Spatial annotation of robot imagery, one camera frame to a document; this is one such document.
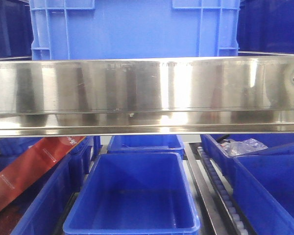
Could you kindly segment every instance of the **metal rail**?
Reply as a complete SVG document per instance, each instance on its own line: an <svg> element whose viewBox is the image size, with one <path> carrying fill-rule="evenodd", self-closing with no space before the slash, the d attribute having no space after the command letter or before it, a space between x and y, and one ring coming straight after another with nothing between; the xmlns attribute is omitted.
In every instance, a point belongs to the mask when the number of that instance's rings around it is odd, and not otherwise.
<svg viewBox="0 0 294 235"><path fill-rule="evenodd" d="M294 56L0 61L0 137L294 132Z"/></svg>

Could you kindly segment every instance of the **light blue crate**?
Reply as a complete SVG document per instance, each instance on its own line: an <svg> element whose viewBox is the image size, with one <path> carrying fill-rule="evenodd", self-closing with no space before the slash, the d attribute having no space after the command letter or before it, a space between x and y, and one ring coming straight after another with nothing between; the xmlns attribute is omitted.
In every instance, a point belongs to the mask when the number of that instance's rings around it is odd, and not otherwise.
<svg viewBox="0 0 294 235"><path fill-rule="evenodd" d="M30 0L34 60L237 55L240 0Z"/></svg>

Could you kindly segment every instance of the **plastic bag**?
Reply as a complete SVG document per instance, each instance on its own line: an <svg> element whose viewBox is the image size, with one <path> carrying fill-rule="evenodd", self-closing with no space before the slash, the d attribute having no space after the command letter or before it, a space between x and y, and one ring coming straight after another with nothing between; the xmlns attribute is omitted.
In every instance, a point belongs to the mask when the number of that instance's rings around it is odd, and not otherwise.
<svg viewBox="0 0 294 235"><path fill-rule="evenodd" d="M248 139L245 141L225 140L221 146L230 157L268 148L255 139Z"/></svg>

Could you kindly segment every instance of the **stainless steel rail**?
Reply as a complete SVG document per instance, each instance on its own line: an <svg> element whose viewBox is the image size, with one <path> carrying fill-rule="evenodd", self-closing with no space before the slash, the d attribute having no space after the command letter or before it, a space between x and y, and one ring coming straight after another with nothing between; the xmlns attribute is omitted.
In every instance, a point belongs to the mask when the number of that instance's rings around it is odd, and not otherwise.
<svg viewBox="0 0 294 235"><path fill-rule="evenodd" d="M0 136L294 132L294 56L0 62Z"/></svg>

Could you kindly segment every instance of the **blue plastic bin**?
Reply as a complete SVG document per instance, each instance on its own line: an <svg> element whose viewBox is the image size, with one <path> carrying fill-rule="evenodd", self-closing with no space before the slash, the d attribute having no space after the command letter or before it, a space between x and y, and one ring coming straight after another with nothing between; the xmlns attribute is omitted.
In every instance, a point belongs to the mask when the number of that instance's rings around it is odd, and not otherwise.
<svg viewBox="0 0 294 235"><path fill-rule="evenodd" d="M0 156L0 171L11 164L16 158L17 156ZM23 214L20 221L12 231L12 235L45 235L48 234L46 232L52 232L54 227L52 224L57 222L57 220L55 222L52 221L52 217L58 215L58 210L61 209L60 203L62 203L62 201L60 201L60 197L64 196L62 195L63 190L66 189L68 185L71 186L69 174L65 175L65 177L61 177L61 175L59 175L64 168L67 173L69 173L68 162L70 158L70 156L67 156L60 164L57 164L49 170L43 177L36 181L11 203L13 206L19 208L18 213ZM50 185L50 183L54 184L54 190L57 195L49 195L50 193L47 191L47 185ZM40 198L46 196L49 196L49 200L43 202ZM46 209L52 209L54 212L50 215L43 214L42 211L46 211ZM37 220L33 217L33 212L35 212ZM23 231L23 227L28 227L26 233Z"/></svg>
<svg viewBox="0 0 294 235"><path fill-rule="evenodd" d="M66 156L59 163L38 195L36 194L12 235L46 235L53 232L74 193L74 186L70 181L70 160L71 156Z"/></svg>
<svg viewBox="0 0 294 235"><path fill-rule="evenodd" d="M63 230L67 235L197 235L200 227L176 153L103 154Z"/></svg>
<svg viewBox="0 0 294 235"><path fill-rule="evenodd" d="M34 60L237 55L240 0L30 0Z"/></svg>
<svg viewBox="0 0 294 235"><path fill-rule="evenodd" d="M79 145L77 145L70 153L71 154L82 154L81 165L85 174L89 173L90 161L94 154L94 140L92 136L87 136Z"/></svg>
<svg viewBox="0 0 294 235"><path fill-rule="evenodd" d="M0 0L0 58L30 56L32 41L28 3Z"/></svg>
<svg viewBox="0 0 294 235"><path fill-rule="evenodd" d="M1 156L21 155L40 139L41 138L2 138L0 139ZM93 148L93 137L89 136L70 152L73 156L70 161L70 169L72 181L75 182L76 191L80 191L85 174L89 173L90 161L94 153L94 151L92 151Z"/></svg>
<svg viewBox="0 0 294 235"><path fill-rule="evenodd" d="M223 148L216 142L222 135L200 135L204 151L218 164L222 174L233 186L235 169L233 157L229 157ZM234 134L228 139L244 141L254 138L264 143L268 148L244 155L272 155L294 153L294 134Z"/></svg>
<svg viewBox="0 0 294 235"><path fill-rule="evenodd" d="M0 138L0 153L4 156L20 155L41 138Z"/></svg>
<svg viewBox="0 0 294 235"><path fill-rule="evenodd" d="M234 159L234 198L259 235L294 235L294 155Z"/></svg>
<svg viewBox="0 0 294 235"><path fill-rule="evenodd" d="M93 157L98 156L102 148L100 136L94 136L94 154Z"/></svg>
<svg viewBox="0 0 294 235"><path fill-rule="evenodd" d="M184 144L179 135L125 135L113 136L108 153L175 152L182 158Z"/></svg>
<svg viewBox="0 0 294 235"><path fill-rule="evenodd" d="M238 41L241 50L294 53L294 0L244 0Z"/></svg>
<svg viewBox="0 0 294 235"><path fill-rule="evenodd" d="M83 185L83 159L85 154L89 154L87 149L91 139L92 137L87 137L83 140L60 163L12 202L23 213L12 235L52 233L69 197L72 193L79 192ZM0 155L0 171L16 158Z"/></svg>

